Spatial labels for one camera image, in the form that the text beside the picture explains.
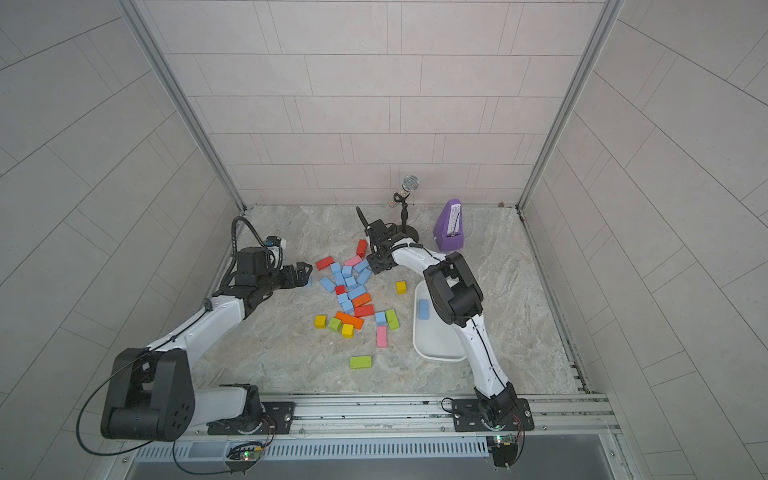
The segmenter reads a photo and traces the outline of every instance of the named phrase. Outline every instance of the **light blue block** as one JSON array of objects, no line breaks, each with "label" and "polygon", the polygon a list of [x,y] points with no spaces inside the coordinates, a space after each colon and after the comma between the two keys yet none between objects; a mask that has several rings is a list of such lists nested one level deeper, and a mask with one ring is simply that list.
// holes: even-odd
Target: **light blue block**
[{"label": "light blue block", "polygon": [[327,276],[324,276],[320,280],[320,285],[325,287],[325,289],[328,290],[328,293],[331,293],[332,291],[334,291],[336,289],[336,285],[334,285],[333,282],[331,281],[331,279],[328,278]]},{"label": "light blue block", "polygon": [[367,267],[368,267],[368,265],[369,265],[369,264],[368,264],[368,260],[366,260],[366,259],[362,259],[362,262],[360,262],[360,263],[358,263],[357,265],[355,265],[355,271],[356,271],[357,273],[360,273],[360,272],[362,272],[362,271],[363,271],[363,269],[367,268]]},{"label": "light blue block", "polygon": [[348,313],[349,315],[352,315],[355,312],[355,306],[352,305],[352,302],[347,300],[346,302],[341,304],[341,310],[344,310],[344,313]]},{"label": "light blue block", "polygon": [[367,293],[367,292],[368,292],[368,290],[366,290],[366,288],[363,285],[361,285],[361,286],[358,286],[357,288],[355,288],[354,290],[351,290],[351,291],[347,292],[347,295],[349,295],[349,299],[350,300],[354,300],[358,296],[361,296],[361,295],[363,295],[364,293]]},{"label": "light blue block", "polygon": [[429,320],[429,300],[419,300],[419,319]]},{"label": "light blue block", "polygon": [[357,284],[358,285],[365,285],[368,279],[373,275],[373,272],[370,268],[366,268],[362,272],[360,272],[360,275],[357,276]]}]

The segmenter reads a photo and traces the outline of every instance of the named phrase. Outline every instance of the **toy block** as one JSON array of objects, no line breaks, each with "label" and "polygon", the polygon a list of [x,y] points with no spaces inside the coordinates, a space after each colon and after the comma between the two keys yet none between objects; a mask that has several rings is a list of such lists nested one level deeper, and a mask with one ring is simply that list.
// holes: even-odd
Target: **toy block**
[{"label": "toy block", "polygon": [[344,265],[355,266],[355,265],[357,265],[360,262],[362,262],[362,258],[360,258],[357,255],[355,255],[354,257],[352,257],[349,260],[347,260],[346,262],[344,262]]},{"label": "toy block", "polygon": [[352,305],[352,302],[350,302],[349,300],[347,300],[346,302],[343,302],[343,303],[341,304],[341,310],[344,310],[345,312],[347,312],[347,313],[350,313],[350,314],[351,314],[351,313],[354,313],[354,311],[355,311],[355,306],[354,306],[354,305]]},{"label": "toy block", "polygon": [[349,324],[342,325],[341,336],[343,336],[346,339],[351,339],[354,334],[355,334],[355,327]]},{"label": "toy block", "polygon": [[357,288],[355,288],[354,290],[350,290],[347,293],[347,295],[349,295],[349,299],[350,300],[354,300],[355,298],[357,298],[358,296],[363,295],[364,293],[368,293],[368,290],[366,290],[366,288],[363,285],[361,285],[361,286],[358,286]]},{"label": "toy block", "polygon": [[366,250],[368,250],[368,242],[361,240],[357,243],[357,256],[360,258],[366,257]]},{"label": "toy block", "polygon": [[357,276],[357,283],[358,285],[365,285],[368,279],[373,275],[373,272],[370,268],[365,268],[362,270],[360,275]]},{"label": "toy block", "polygon": [[334,332],[338,332],[341,330],[341,320],[337,319],[336,317],[333,317],[330,322],[328,322],[328,328],[333,330]]},{"label": "toy block", "polygon": [[400,322],[397,321],[397,315],[395,314],[395,309],[387,310],[386,312],[386,322],[389,324],[390,330],[397,330],[400,328]]},{"label": "toy block", "polygon": [[378,346],[380,349],[386,348],[386,327],[385,326],[376,327],[376,346]]},{"label": "toy block", "polygon": [[320,285],[328,290],[328,293],[331,293],[336,288],[336,285],[334,285],[331,279],[327,276],[324,276],[322,279],[320,279]]},{"label": "toy block", "polygon": [[369,369],[373,365],[373,360],[370,355],[354,356],[349,359],[349,367],[352,370],[357,369]]},{"label": "toy block", "polygon": [[322,260],[318,260],[315,265],[317,265],[318,270],[322,270],[331,266],[331,263],[333,263],[333,257],[325,257]]},{"label": "toy block", "polygon": [[362,319],[359,319],[356,316],[351,316],[344,312],[336,312],[336,318],[341,320],[341,323],[345,325],[352,325],[358,330],[362,329]]},{"label": "toy block", "polygon": [[429,300],[419,300],[419,319],[429,320]]},{"label": "toy block", "polygon": [[358,318],[371,316],[374,313],[376,313],[376,311],[373,309],[373,305],[361,305],[355,307],[355,316]]},{"label": "toy block", "polygon": [[371,301],[371,294],[370,293],[364,293],[361,296],[358,296],[357,298],[352,300],[352,305],[354,306],[361,306],[365,305],[366,303]]}]

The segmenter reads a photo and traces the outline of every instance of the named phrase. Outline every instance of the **yellow block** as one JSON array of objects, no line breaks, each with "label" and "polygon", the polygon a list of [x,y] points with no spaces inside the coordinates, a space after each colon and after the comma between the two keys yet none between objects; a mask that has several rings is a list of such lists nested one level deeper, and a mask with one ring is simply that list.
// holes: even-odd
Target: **yellow block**
[{"label": "yellow block", "polygon": [[352,326],[352,325],[350,325],[348,323],[345,323],[341,327],[341,336],[343,336],[344,338],[351,339],[352,335],[354,335],[354,334],[355,334],[355,327],[354,326]]}]

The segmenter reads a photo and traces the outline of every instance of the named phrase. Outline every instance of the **marble floor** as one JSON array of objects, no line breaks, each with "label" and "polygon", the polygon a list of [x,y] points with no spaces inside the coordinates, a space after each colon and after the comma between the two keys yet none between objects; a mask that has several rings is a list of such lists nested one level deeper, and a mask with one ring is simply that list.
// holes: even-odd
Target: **marble floor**
[{"label": "marble floor", "polygon": [[[437,250],[432,226],[442,207],[411,206],[409,224],[422,243]],[[399,209],[367,206],[368,221],[399,222]],[[362,225],[354,207],[264,206],[248,213],[262,238],[287,241],[284,263],[314,264],[332,255],[354,256]],[[576,393],[568,359],[538,278],[531,249],[514,208],[465,207],[465,246],[460,250],[485,294],[485,322],[504,371],[520,394]],[[255,245],[248,229],[239,248]],[[419,275],[405,267],[373,276],[366,288],[376,310],[394,308],[401,327],[389,332],[389,345],[376,348],[376,322],[366,318],[353,339],[316,329],[314,317],[330,318],[336,297],[319,284],[330,269],[312,272],[313,285],[275,292],[229,331],[194,366],[198,388],[221,383],[253,383],[261,392],[471,393],[468,361],[436,363],[413,348],[413,290]],[[395,281],[408,293],[397,295]],[[371,369],[351,370],[350,356],[371,355]]]}]

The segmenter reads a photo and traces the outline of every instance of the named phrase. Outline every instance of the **white tile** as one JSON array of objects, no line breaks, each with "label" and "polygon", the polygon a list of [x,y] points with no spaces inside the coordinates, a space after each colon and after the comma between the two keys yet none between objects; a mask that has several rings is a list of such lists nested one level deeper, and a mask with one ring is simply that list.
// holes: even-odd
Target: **white tile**
[{"label": "white tile", "polygon": [[8,0],[0,5],[0,28],[27,56],[116,18],[114,3],[100,0]]},{"label": "white tile", "polygon": [[594,70],[625,98],[633,101],[667,50],[623,22],[616,22]]},{"label": "white tile", "polygon": [[195,55],[195,58],[214,95],[312,94],[302,55]]},{"label": "white tile", "polygon": [[76,208],[67,215],[64,222],[74,228],[80,235],[90,240],[96,247],[101,248],[107,255],[113,254],[118,248],[119,243],[114,238],[110,237]]},{"label": "white tile", "polygon": [[137,81],[89,111],[48,146],[95,187],[163,119],[147,89]]},{"label": "white tile", "polygon": [[54,441],[88,377],[107,349],[59,329],[0,406],[0,421],[14,435],[0,439],[0,463],[7,478],[30,478],[41,452]]},{"label": "white tile", "polygon": [[307,133],[389,132],[386,97],[298,97],[296,105]]},{"label": "white tile", "polygon": [[695,371],[696,367],[690,361],[688,354],[680,352],[645,367],[643,374],[648,380],[648,384],[655,386]]},{"label": "white tile", "polygon": [[741,440],[765,441],[768,350],[752,329],[698,264],[654,298]]},{"label": "white tile", "polygon": [[190,155],[157,195],[157,205],[181,228],[216,174],[198,150]]},{"label": "white tile", "polygon": [[558,255],[560,266],[565,278],[571,286],[576,303],[581,310],[584,321],[588,322],[592,317],[604,309],[608,303],[600,290],[597,280],[592,274],[584,254],[581,253],[573,233],[571,225],[565,225],[560,233],[552,240],[552,248]]},{"label": "white tile", "polygon": [[593,338],[640,450],[643,453],[678,450],[680,446],[619,324],[609,324]]},{"label": "white tile", "polygon": [[195,55],[165,55],[165,60],[185,94],[190,96],[212,95]]},{"label": "white tile", "polygon": [[511,164],[522,138],[508,134],[448,134],[442,163]]},{"label": "white tile", "polygon": [[283,53],[386,55],[386,4],[270,2]]},{"label": "white tile", "polygon": [[478,97],[404,97],[403,133],[477,133],[485,99]]},{"label": "white tile", "polygon": [[768,343],[766,285],[768,285],[768,263],[760,265],[723,288],[723,293],[763,343]]},{"label": "white tile", "polygon": [[62,224],[0,286],[3,317],[16,319],[0,336],[0,391],[14,388],[108,258]]},{"label": "white tile", "polygon": [[531,57],[519,95],[521,97],[565,95],[580,59],[581,57],[575,56]]},{"label": "white tile", "polygon": [[67,318],[61,324],[61,328],[94,343],[98,343],[105,348],[109,348],[112,342],[114,342],[114,338],[118,335],[114,330],[110,330],[91,319],[85,318],[74,310],[67,315]]},{"label": "white tile", "polygon": [[144,214],[74,309],[119,331],[173,241],[157,220]]},{"label": "white tile", "polygon": [[683,246],[615,160],[605,165],[589,195],[641,277]]},{"label": "white tile", "polygon": [[0,279],[85,198],[90,188],[47,148],[36,151],[0,177]]},{"label": "white tile", "polygon": [[402,53],[496,55],[507,10],[502,3],[405,3]]},{"label": "white tile", "polygon": [[768,260],[765,226],[658,129],[627,173],[718,285]]},{"label": "white tile", "polygon": [[598,250],[589,260],[589,266],[640,367],[683,350],[675,332],[615,238],[609,239]]},{"label": "white tile", "polygon": [[422,59],[413,55],[307,55],[306,67],[315,95],[418,95]]},{"label": "white tile", "polygon": [[525,56],[426,55],[422,64],[421,95],[517,95],[527,66]]},{"label": "white tile", "polygon": [[766,32],[760,0],[653,2],[639,30],[727,78]]},{"label": "white tile", "polygon": [[768,105],[685,58],[643,112],[736,198],[766,179]]},{"label": "white tile", "polygon": [[252,2],[146,2],[170,53],[266,53]]},{"label": "white tile", "polygon": [[492,134],[546,134],[560,108],[561,98],[499,98]]},{"label": "white tile", "polygon": [[150,70],[149,62],[122,18],[91,30],[88,37],[123,86]]},{"label": "white tile", "polygon": [[430,164],[433,134],[354,134],[356,164]]},{"label": "white tile", "polygon": [[601,9],[585,3],[526,4],[512,54],[583,54]]},{"label": "white tile", "polygon": [[697,478],[760,480],[762,475],[699,374],[657,385],[654,393]]},{"label": "white tile", "polygon": [[13,113],[0,118],[0,147],[21,160],[111,95],[73,41],[11,65],[0,71],[0,111]]},{"label": "white tile", "polygon": [[523,188],[531,175],[531,165],[481,165],[477,188]]},{"label": "white tile", "polygon": [[576,113],[622,167],[654,129],[650,120],[595,73],[581,92]]},{"label": "white tile", "polygon": [[273,164],[343,164],[337,134],[263,134]]},{"label": "white tile", "polygon": [[687,247],[682,247],[652,272],[644,276],[643,282],[648,287],[648,291],[653,293],[660,286],[672,280],[694,263],[696,263],[694,255]]}]

